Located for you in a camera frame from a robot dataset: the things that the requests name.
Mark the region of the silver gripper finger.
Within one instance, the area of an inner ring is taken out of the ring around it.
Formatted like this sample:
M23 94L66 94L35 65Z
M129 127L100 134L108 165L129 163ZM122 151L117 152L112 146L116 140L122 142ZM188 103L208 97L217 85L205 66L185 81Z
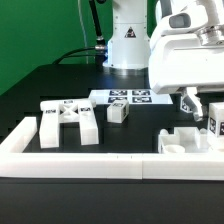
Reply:
M203 107L200 100L196 97L196 87L186 87L182 91L183 102L189 107L193 113L194 120L196 122L203 120Z

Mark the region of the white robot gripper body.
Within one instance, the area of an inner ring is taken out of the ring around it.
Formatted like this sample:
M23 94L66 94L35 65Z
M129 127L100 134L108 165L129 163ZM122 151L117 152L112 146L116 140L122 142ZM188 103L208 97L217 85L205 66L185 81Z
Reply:
M149 83L158 93L224 90L224 3L158 3Z

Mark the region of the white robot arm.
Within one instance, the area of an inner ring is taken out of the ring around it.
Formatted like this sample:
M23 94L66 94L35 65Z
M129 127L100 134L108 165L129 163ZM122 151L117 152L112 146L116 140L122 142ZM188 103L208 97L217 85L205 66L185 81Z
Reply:
M158 0L155 14L150 87L181 94L200 121L206 109L197 95L224 91L224 0Z

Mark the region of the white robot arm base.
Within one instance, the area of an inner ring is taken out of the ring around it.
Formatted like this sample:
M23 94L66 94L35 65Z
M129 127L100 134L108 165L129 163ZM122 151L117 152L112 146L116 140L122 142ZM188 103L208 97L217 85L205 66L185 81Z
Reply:
M104 67L140 70L148 66L147 0L113 0L113 35Z

